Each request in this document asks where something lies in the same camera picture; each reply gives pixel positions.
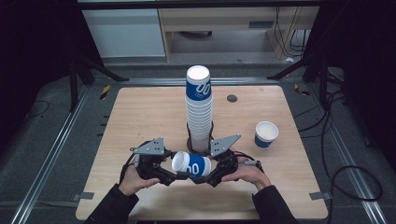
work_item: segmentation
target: sleeve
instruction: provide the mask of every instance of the sleeve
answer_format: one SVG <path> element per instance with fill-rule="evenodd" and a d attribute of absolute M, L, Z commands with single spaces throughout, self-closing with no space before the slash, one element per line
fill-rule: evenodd
<path fill-rule="evenodd" d="M 116 184 L 93 210 L 85 224 L 122 223 L 128 221 L 129 213 L 139 201 L 135 194 L 125 196 Z"/>
<path fill-rule="evenodd" d="M 297 220 L 275 186 L 268 186 L 252 196 L 260 223 L 297 224 Z"/>

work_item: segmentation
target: wooden tabletop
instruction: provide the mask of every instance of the wooden tabletop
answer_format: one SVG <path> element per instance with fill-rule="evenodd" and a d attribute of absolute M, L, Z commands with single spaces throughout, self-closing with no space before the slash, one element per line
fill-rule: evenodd
<path fill-rule="evenodd" d="M 309 193 L 319 191 L 300 135 L 282 89 L 278 86 L 214 86 L 213 121 L 215 138 L 240 133 L 233 145 L 262 162 L 296 218 L 325 218 L 323 200 L 312 201 Z M 235 103 L 227 96 L 237 96 Z M 279 137 L 265 150 L 254 144 L 256 124 L 273 122 Z M 92 200 L 81 199 L 76 216 L 86 219 L 111 187 L 118 183 L 120 169 L 130 157 L 130 147 L 163 137 L 172 151 L 187 151 L 185 87 L 121 89 L 92 165 L 84 192 L 94 192 Z M 169 171 L 171 160 L 162 163 Z M 256 188 L 242 180 L 220 183 L 212 188 L 177 180 L 169 187 L 155 185 L 137 192 L 140 201 L 130 214 L 135 220 L 258 219 L 251 195 Z"/>

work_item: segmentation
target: white paper cup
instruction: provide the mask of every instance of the white paper cup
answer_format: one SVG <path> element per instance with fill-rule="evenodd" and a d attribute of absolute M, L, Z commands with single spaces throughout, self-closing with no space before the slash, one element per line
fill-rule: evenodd
<path fill-rule="evenodd" d="M 258 148 L 268 148 L 279 135 L 279 129 L 270 121 L 262 121 L 256 125 L 254 143 Z"/>
<path fill-rule="evenodd" d="M 207 105 L 212 101 L 209 70 L 195 65 L 187 71 L 186 102 L 192 105 Z"/>
<path fill-rule="evenodd" d="M 193 179 L 209 175 L 212 164 L 208 157 L 179 151 L 172 159 L 172 169 L 175 172 L 188 172 L 190 173 L 190 178 Z"/>
<path fill-rule="evenodd" d="M 190 132 L 194 133 L 194 134 L 207 134 L 207 135 L 209 135 L 211 128 L 212 128 L 211 124 L 207 124 L 206 126 L 193 126 L 193 125 L 189 124 Z"/>
<path fill-rule="evenodd" d="M 193 128 L 194 130 L 196 129 L 208 129 L 212 127 L 212 121 L 209 120 L 208 122 L 192 122 L 188 121 L 189 124 L 189 129 Z"/>
<path fill-rule="evenodd" d="M 207 116 L 194 116 L 194 115 L 187 115 L 187 121 L 188 123 L 193 123 L 193 124 L 207 124 L 212 122 L 212 116 L 211 114 Z"/>
<path fill-rule="evenodd" d="M 205 117 L 212 117 L 212 110 L 198 110 L 198 111 L 193 111 L 193 110 L 187 110 L 187 115 L 191 117 L 196 117 L 196 118 L 205 118 Z"/>
<path fill-rule="evenodd" d="M 208 105 L 201 105 L 201 106 L 193 106 L 193 105 L 190 105 L 188 102 L 186 103 L 187 111 L 195 112 L 195 113 L 211 111 L 212 108 L 213 108 L 212 103 L 210 103 Z"/>

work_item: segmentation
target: black cable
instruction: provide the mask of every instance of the black cable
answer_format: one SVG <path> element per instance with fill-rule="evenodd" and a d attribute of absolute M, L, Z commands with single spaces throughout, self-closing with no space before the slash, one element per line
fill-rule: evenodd
<path fill-rule="evenodd" d="M 308 113 L 309 111 L 311 111 L 311 110 L 313 110 L 313 109 L 317 108 L 318 106 L 319 106 L 319 105 L 315 105 L 314 107 L 312 107 L 312 108 L 310 108 L 310 109 L 307 109 L 307 110 L 305 110 L 304 112 L 302 112 L 302 113 L 300 113 L 300 114 L 298 114 L 298 115 L 294 116 L 293 118 L 294 118 L 294 119 L 296 119 L 296 118 L 300 117 L 301 115 L 303 115 L 303 114 L 305 114 L 305 113 Z"/>
<path fill-rule="evenodd" d="M 283 52 L 286 56 L 292 57 L 292 58 L 300 56 L 300 55 L 290 54 L 290 53 L 288 53 L 288 51 L 286 50 L 286 44 L 285 44 L 285 41 L 284 41 L 284 39 L 283 39 L 283 35 L 282 35 L 281 30 L 280 30 L 280 26 L 279 26 L 278 20 L 279 20 L 279 7 L 276 7 L 276 22 L 275 22 L 275 26 L 274 26 L 274 36 L 275 36 L 275 39 L 276 39 L 277 44 L 280 46 L 280 48 L 282 49 L 282 52 Z M 278 29 L 278 31 L 279 31 L 280 38 L 281 38 L 281 42 L 279 42 L 279 39 L 278 39 L 277 36 L 276 36 L 276 27 L 277 27 L 277 29 Z"/>
<path fill-rule="evenodd" d="M 297 34 L 298 34 L 298 30 L 294 30 L 293 34 L 291 35 L 291 39 L 290 39 L 290 48 L 292 50 L 294 50 L 294 51 L 297 51 L 297 52 L 304 52 L 306 30 L 304 30 L 304 38 L 303 38 L 303 44 L 302 45 L 300 45 L 300 41 L 298 40 Z M 294 36 L 296 36 L 296 40 L 297 40 L 297 43 L 299 45 L 293 45 L 292 40 L 293 40 Z"/>
<path fill-rule="evenodd" d="M 45 108 L 43 112 L 40 112 L 38 114 L 29 115 L 27 118 L 40 116 L 40 115 L 44 114 L 50 108 L 50 103 L 48 101 L 41 100 L 41 101 L 35 101 L 35 103 L 46 103 L 47 104 L 47 108 Z"/>
<path fill-rule="evenodd" d="M 235 151 L 235 152 L 239 153 L 239 154 L 234 154 L 235 157 L 245 157 L 245 158 L 250 159 L 251 161 L 254 161 L 254 159 L 252 157 L 248 156 L 247 154 L 245 154 L 243 152 L 240 152 L 240 151 Z"/>
<path fill-rule="evenodd" d="M 327 133 L 331 128 L 332 128 L 332 123 L 329 125 L 329 128 L 324 133 Z M 314 137 L 321 137 L 321 136 L 322 136 L 322 133 L 317 134 L 317 135 L 302 136 L 301 138 L 314 138 Z"/>
<path fill-rule="evenodd" d="M 365 202 L 375 202 L 375 201 L 377 201 L 378 199 L 380 199 L 380 198 L 382 197 L 383 189 L 382 189 L 382 185 L 381 185 L 381 183 L 379 182 L 379 180 L 378 180 L 371 172 L 369 172 L 368 170 L 366 170 L 366 169 L 364 169 L 364 168 L 362 168 L 362 167 L 359 167 L 359 166 L 355 166 L 355 165 L 347 165 L 347 166 L 342 166 L 341 168 L 339 168 L 339 169 L 334 173 L 333 176 L 330 176 L 330 174 L 329 174 L 329 170 L 328 170 L 328 167 L 327 167 L 327 164 L 326 164 L 326 160 L 325 160 L 325 157 L 324 157 L 324 135 L 325 135 L 325 130 L 326 130 L 326 126 L 327 126 L 327 123 L 328 123 L 328 121 L 329 121 L 329 118 L 332 116 L 332 112 L 331 112 L 332 107 L 331 107 L 331 105 L 332 105 L 336 100 L 342 99 L 342 97 L 336 98 L 335 100 L 333 99 L 334 96 L 335 96 L 335 94 L 338 93 L 338 92 L 340 92 L 340 91 L 337 91 L 337 92 L 333 93 L 333 94 L 327 99 L 327 104 L 328 104 L 328 106 L 327 106 L 326 108 L 328 108 L 328 110 L 327 110 L 326 112 L 328 112 L 328 113 L 327 113 L 327 116 L 326 116 L 324 125 L 323 125 L 323 127 L 322 127 L 321 137 L 320 137 L 320 152 L 321 152 L 322 164 L 323 164 L 323 167 L 324 167 L 326 176 L 327 176 L 327 177 L 329 178 L 329 180 L 331 181 L 331 185 L 330 185 L 330 188 L 331 188 L 331 189 L 330 189 L 330 194 L 333 195 L 334 188 L 336 188 L 336 189 L 338 189 L 341 193 L 343 193 L 344 195 L 346 195 L 347 197 L 349 197 L 349 198 L 351 198 L 351 199 L 359 200 L 359 201 L 365 201 Z M 379 188 L 378 194 L 377 194 L 374 198 L 362 198 L 362 197 L 355 196 L 355 195 L 353 195 L 353 194 L 351 194 L 351 193 L 348 193 L 348 192 L 346 192 L 344 189 L 342 189 L 341 187 L 339 187 L 338 185 L 336 185 L 336 184 L 335 184 L 335 179 L 336 179 L 336 177 L 337 177 L 342 171 L 344 171 L 345 169 L 359 169 L 359 170 L 362 170 L 364 173 L 366 173 L 368 176 L 370 176 L 370 177 L 375 181 L 375 183 L 378 185 L 378 188 Z M 328 215 L 328 219 L 327 219 L 327 223 L 328 223 L 328 224 L 330 224 L 331 221 L 332 221 L 332 210 L 333 210 L 333 199 L 331 199 L 331 201 L 330 201 L 329 215 Z"/>
<path fill-rule="evenodd" d="M 332 104 L 334 101 L 339 100 L 339 99 L 342 99 L 342 98 L 337 98 L 337 99 L 335 99 L 335 100 L 333 99 L 333 97 L 334 97 L 336 94 L 338 94 L 338 93 L 341 93 L 341 91 L 336 91 L 335 93 L 333 93 L 333 94 L 331 95 L 331 97 L 329 98 L 329 99 L 331 99 L 331 101 L 326 103 L 327 106 L 331 106 L 331 104 Z M 317 126 L 326 118 L 326 116 L 328 115 L 328 111 L 329 111 L 329 110 L 326 110 L 325 113 L 323 114 L 323 116 L 320 118 L 320 120 L 318 120 L 315 124 L 313 124 L 313 125 L 311 125 L 311 126 L 309 126 L 309 127 L 303 128 L 303 129 L 301 129 L 301 130 L 298 130 L 298 132 L 299 132 L 299 133 L 305 132 L 305 131 L 307 131 L 307 130 L 310 130 L 310 129 L 313 129 L 313 128 L 317 127 Z"/>

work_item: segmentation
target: human hand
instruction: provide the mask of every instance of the human hand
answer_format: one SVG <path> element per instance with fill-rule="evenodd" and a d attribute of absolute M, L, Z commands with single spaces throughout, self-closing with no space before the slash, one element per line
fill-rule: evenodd
<path fill-rule="evenodd" d="M 158 183 L 160 183 L 159 178 L 142 179 L 134 168 L 134 165 L 130 164 L 126 169 L 119 189 L 124 195 L 131 196 L 143 188 L 148 188 Z"/>
<path fill-rule="evenodd" d="M 221 181 L 227 182 L 236 179 L 243 179 L 256 186 L 258 191 L 264 189 L 265 187 L 270 186 L 271 182 L 268 176 L 256 166 L 246 165 L 243 163 L 247 160 L 248 160 L 247 158 L 238 157 L 238 162 L 239 162 L 238 169 L 232 174 L 225 175 L 221 179 Z"/>

